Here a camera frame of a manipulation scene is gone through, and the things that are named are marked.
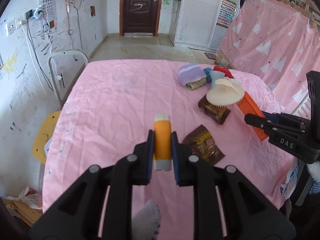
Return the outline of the grey knit gloved hand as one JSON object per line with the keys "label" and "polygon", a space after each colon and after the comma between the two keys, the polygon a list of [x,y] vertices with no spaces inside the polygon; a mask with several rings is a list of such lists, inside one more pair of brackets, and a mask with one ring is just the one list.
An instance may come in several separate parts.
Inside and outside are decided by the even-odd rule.
{"label": "grey knit gloved hand", "polygon": [[159,207],[150,199],[132,218],[132,239],[157,239],[160,228]]}

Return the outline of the white gloved right hand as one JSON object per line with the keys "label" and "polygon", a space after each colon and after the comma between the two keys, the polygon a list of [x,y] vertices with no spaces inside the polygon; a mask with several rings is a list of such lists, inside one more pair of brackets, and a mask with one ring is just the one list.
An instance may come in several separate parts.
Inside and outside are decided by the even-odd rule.
{"label": "white gloved right hand", "polygon": [[308,173],[313,179],[313,184],[309,191],[309,194],[319,194],[320,193],[320,161],[317,160],[313,164],[307,165]]}

